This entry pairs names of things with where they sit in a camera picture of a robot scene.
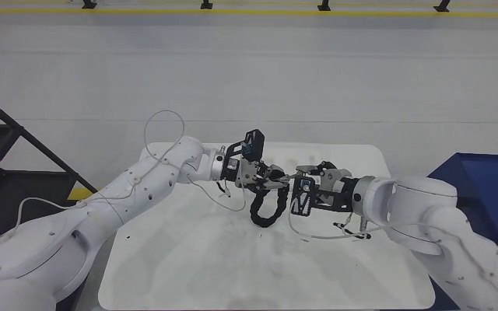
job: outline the white table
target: white table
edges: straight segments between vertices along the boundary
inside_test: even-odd
[[[152,150],[170,144],[150,144]],[[207,144],[220,147],[221,144]],[[371,145],[266,142],[266,163],[294,173],[300,164],[329,160],[353,176],[389,176],[382,153]],[[202,183],[213,196],[214,183]],[[220,198],[235,208],[240,190]],[[425,309],[434,292],[422,265],[383,232],[371,240],[309,242],[292,232],[287,212],[262,229],[242,212],[227,211],[200,189],[177,184],[155,208],[117,232],[99,291],[109,310]],[[260,215],[273,213],[271,192]],[[293,216],[300,232],[340,235],[333,222],[346,214],[313,210]],[[350,229],[359,228],[354,217]]]

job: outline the concrete floor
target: concrete floor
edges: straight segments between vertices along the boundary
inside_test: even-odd
[[[139,158],[162,109],[204,142],[260,128],[371,144],[393,176],[425,176],[455,152],[498,153],[497,30],[443,16],[0,15],[0,98],[97,187]],[[150,142],[179,134],[165,119]],[[57,169],[23,142],[2,167]]]

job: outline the wire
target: wire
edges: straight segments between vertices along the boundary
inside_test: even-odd
[[[207,195],[207,196],[211,199],[211,201],[215,202],[217,205],[221,206],[222,208],[226,208],[226,209],[227,209],[227,210],[229,210],[229,211],[242,211],[243,209],[245,209],[245,207],[246,207],[246,197],[245,197],[245,193],[244,193],[244,191],[243,191],[243,190],[242,190],[242,194],[244,195],[244,205],[242,205],[242,208],[240,208],[240,209],[233,209],[233,208],[229,208],[228,206],[225,206],[225,205],[223,205],[223,204],[219,203],[217,200],[213,199],[213,198],[211,197],[211,195],[209,195],[208,191],[206,191],[206,189],[204,189],[204,187],[203,187],[203,186],[201,186],[200,184],[198,184],[198,183],[194,182],[194,181],[193,181],[193,180],[189,177],[189,175],[185,174],[185,176],[188,178],[188,180],[190,180],[190,183],[191,183],[191,184],[193,184],[193,185],[194,185],[194,186],[196,186],[196,187],[201,188],[201,189],[202,189],[202,191],[204,191],[205,195]]]
[[[349,213],[348,218],[345,220],[344,225],[342,225],[342,227],[341,227],[342,235],[344,235],[344,236],[346,235],[345,227],[351,222],[352,214],[353,214],[353,212]]]
[[[291,208],[289,209],[289,217],[288,217],[288,220],[289,220],[289,226],[290,228],[297,234],[299,234],[300,236],[305,236],[307,238],[311,238],[311,239],[348,239],[348,238],[352,238],[352,237],[355,237],[355,236],[361,236],[361,235],[364,235],[364,234],[367,234],[367,233],[372,233],[372,232],[376,232],[376,231],[380,231],[380,230],[384,230],[384,229],[387,229],[387,228],[393,228],[393,227],[401,227],[401,226],[407,226],[407,225],[423,225],[427,228],[431,228],[431,229],[436,229],[436,230],[439,230],[440,232],[448,235],[448,236],[451,236],[451,237],[454,237],[458,240],[460,240],[460,238],[458,236],[455,236],[445,230],[442,230],[440,228],[437,228],[433,225],[427,225],[425,223],[419,223],[419,222],[414,222],[414,223],[391,223],[389,225],[380,225],[378,226],[377,228],[373,228],[373,229],[368,229],[368,230],[365,230],[365,231],[361,231],[361,232],[357,232],[357,233],[352,233],[352,234],[347,234],[347,235],[344,235],[344,236],[314,236],[314,235],[310,235],[310,234],[306,234],[306,233],[301,233],[299,231],[296,230],[296,228],[294,228],[291,220],[290,220],[290,211],[292,209],[292,206],[293,204],[295,203],[296,201],[296,198],[294,198],[294,200],[290,203],[291,204]]]
[[[243,210],[246,208],[247,199],[246,199],[246,192],[245,192],[244,184],[242,183],[242,155],[240,155],[240,165],[239,165],[239,167],[240,167],[240,169],[239,169],[240,186],[242,187],[242,197],[244,198],[244,205],[242,205],[242,208],[239,208],[239,209],[229,208],[228,206],[225,206],[225,205],[223,205],[223,204],[219,203],[217,200],[213,199],[213,198],[211,197],[211,195],[209,195],[209,194],[208,194],[208,191],[206,191],[206,189],[204,189],[204,187],[203,187],[203,186],[201,186],[201,185],[200,185],[200,184],[198,184],[198,183],[195,183],[195,182],[194,182],[194,181],[193,181],[193,180],[189,177],[188,173],[183,172],[183,171],[182,171],[182,172],[185,174],[185,176],[188,178],[188,180],[190,180],[190,182],[191,182],[193,185],[195,185],[195,186],[197,186],[197,187],[201,188],[201,189],[202,189],[202,191],[204,191],[205,195],[207,195],[207,196],[211,199],[211,201],[215,202],[217,205],[221,206],[222,208],[226,208],[226,209],[227,209],[227,210],[229,210],[229,211],[243,211]]]
[[[147,144],[147,126],[149,126],[149,122],[153,119],[153,117],[155,117],[157,114],[160,114],[162,112],[169,112],[169,113],[172,113],[172,114],[175,114],[181,121],[181,134],[180,136],[178,137],[178,139],[171,145],[171,147],[169,147],[164,153],[163,155],[158,159],[156,158],[149,150],[149,144]],[[152,156],[154,159],[156,159],[158,162],[161,162],[161,160],[164,158],[164,156],[171,150],[173,149],[174,146],[176,146],[178,144],[178,142],[180,142],[180,140],[184,137],[184,133],[185,133],[185,121],[184,119],[181,117],[180,114],[172,111],[172,110],[161,110],[161,111],[157,111],[155,114],[153,114],[152,116],[150,116],[150,118],[147,120],[147,123],[145,125],[145,127],[143,128],[143,142],[146,144],[146,150],[147,150],[147,153],[149,153],[150,156]]]
[[[4,234],[2,234],[0,237],[4,236],[5,234],[9,233],[9,237],[13,237],[14,234],[16,233],[17,229],[19,228],[19,225],[21,224],[21,215],[23,214],[23,206],[24,206],[24,203],[26,203],[27,201],[29,200],[36,200],[36,201],[42,201],[42,202],[45,202],[45,203],[48,203],[50,205],[54,205],[56,208],[60,208],[60,209],[70,209],[70,208],[74,208],[74,206],[70,206],[70,207],[64,207],[64,206],[61,206],[61,205],[58,205],[58,204],[55,204],[54,202],[50,202],[49,200],[45,200],[45,199],[42,199],[42,198],[39,198],[39,197],[27,197],[25,198],[24,200],[21,201],[21,204],[19,204],[19,210],[17,212],[17,222],[16,222],[16,226],[11,230],[11,231],[8,231]]]
[[[176,141],[175,141],[175,142],[171,145],[171,147],[169,147],[169,148],[168,148],[168,149],[167,149],[167,150],[166,150],[166,151],[165,151],[165,152],[161,155],[161,157],[160,157],[160,158],[156,158],[156,157],[155,157],[155,156],[154,156],[154,155],[150,152],[150,150],[149,150],[149,146],[148,146],[148,144],[147,144],[147,127],[149,126],[150,121],[151,121],[151,120],[152,120],[152,119],[153,119],[156,115],[161,114],[161,113],[163,113],[163,112],[169,112],[169,113],[175,114],[178,118],[180,118],[180,121],[181,121],[181,134],[180,134],[180,136],[178,136],[177,140],[176,140]],[[149,153],[149,155],[150,155],[151,157],[153,157],[155,160],[157,160],[157,162],[156,162],[156,164],[154,164],[154,165],[153,165],[153,166],[152,166],[152,167],[151,167],[151,168],[150,168],[150,169],[149,169],[149,170],[148,170],[145,174],[143,174],[143,175],[139,178],[139,180],[140,180],[140,181],[142,181],[142,180],[143,180],[143,178],[144,178],[145,176],[147,176],[147,174],[149,174],[149,173],[150,173],[153,169],[155,169],[155,168],[159,165],[159,163],[161,163],[161,159],[164,159],[164,156],[165,156],[165,155],[166,155],[166,154],[167,154],[167,153],[168,153],[171,149],[173,149],[173,148],[174,148],[174,146],[176,146],[176,145],[178,144],[178,142],[180,142],[180,140],[184,137],[184,133],[185,133],[185,121],[184,121],[184,119],[181,117],[181,115],[180,115],[180,114],[178,114],[178,113],[176,113],[176,112],[174,112],[174,111],[172,111],[172,110],[160,110],[160,111],[157,111],[156,113],[154,113],[152,116],[150,116],[150,118],[149,118],[149,119],[147,120],[147,122],[146,122],[145,127],[143,128],[143,141],[144,141],[144,143],[146,144],[146,150],[147,150],[147,153]],[[176,169],[178,169],[178,170],[180,170],[180,171],[182,171],[182,172],[183,172],[183,170],[182,170],[181,168],[176,167],[176,166],[174,166],[174,165],[173,165],[173,164],[171,164],[171,163],[168,163],[168,164],[169,164],[169,165],[171,165],[171,166],[173,166],[173,167],[175,167]],[[88,204],[89,202],[91,202],[91,201],[96,201],[96,200],[124,200],[124,199],[127,199],[127,198],[131,197],[131,195],[132,195],[132,194],[133,194],[133,192],[135,191],[135,188],[136,188],[136,187],[137,187],[137,183],[133,184],[133,187],[131,188],[130,192],[129,192],[127,195],[125,195],[124,197],[94,197],[94,198],[92,198],[92,199],[87,199],[87,200],[85,200],[84,202],[85,202],[85,204]]]

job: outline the black stand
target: black stand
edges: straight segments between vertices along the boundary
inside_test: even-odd
[[[202,0],[201,9],[212,9],[212,3],[209,3],[209,0]]]
[[[31,145],[40,150],[44,155],[46,155],[50,160],[52,160],[55,164],[60,166],[64,171],[69,173],[72,178],[76,181],[79,181],[86,189],[90,190],[92,193],[96,193],[97,189],[95,189],[88,181],[86,181],[83,177],[81,177],[75,170],[73,170],[69,165],[67,165],[64,161],[61,160],[58,156],[56,156],[47,146],[42,144],[38,139],[32,136],[23,126],[17,123],[14,119],[12,119],[8,114],[5,113],[4,110],[0,109],[0,120],[2,120],[6,127],[10,128],[7,136],[7,143],[0,145],[0,159],[2,159],[7,152],[11,149],[11,147],[16,142],[17,138],[23,137],[26,139]]]
[[[330,6],[328,6],[328,0],[322,0],[321,4],[318,5],[318,11],[330,11]]]
[[[438,12],[450,12],[449,9],[447,9],[448,5],[450,4],[450,0],[443,0],[438,6],[434,6],[436,11]]]
[[[96,7],[96,3],[92,2],[92,0],[83,0],[83,3],[85,3],[85,5],[82,9],[93,9]]]

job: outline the white robotic arm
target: white robotic arm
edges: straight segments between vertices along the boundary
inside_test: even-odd
[[[360,232],[367,221],[383,227],[392,241],[412,251],[460,309],[498,310],[498,247],[472,231],[456,208],[453,186],[425,177],[358,179],[329,162],[297,170],[293,214],[309,215],[312,208],[354,212],[362,217]],[[307,174],[320,176],[320,184]]]
[[[262,194],[260,205],[265,191],[279,188],[279,214],[255,222],[271,225],[285,209],[289,176],[283,176],[277,166],[259,162],[262,141],[262,133],[252,131],[225,153],[184,137],[160,162],[156,155],[148,156],[74,208],[7,232],[0,238],[2,310],[55,310],[56,302],[82,284],[103,242],[167,197],[176,183],[233,181],[247,185],[257,197]],[[237,146],[240,152],[234,151]],[[241,161],[230,158],[241,153],[246,156]],[[203,155],[209,160],[200,168]],[[418,177],[357,179],[325,162],[297,169],[293,214],[309,215],[313,207],[330,211],[345,207],[362,216],[361,231],[367,221],[385,226],[389,238],[409,248],[461,309],[498,311],[498,247],[472,231],[465,215],[455,207],[454,187]],[[320,185],[305,177],[307,173],[319,175]],[[317,199],[323,204],[315,204]],[[258,213],[255,202],[251,219]]]
[[[199,171],[204,154],[209,160]],[[82,284],[111,234],[162,201],[176,183],[218,180],[223,160],[224,153],[183,137],[161,162],[147,156],[74,208],[7,232],[0,244],[1,309],[55,310]]]

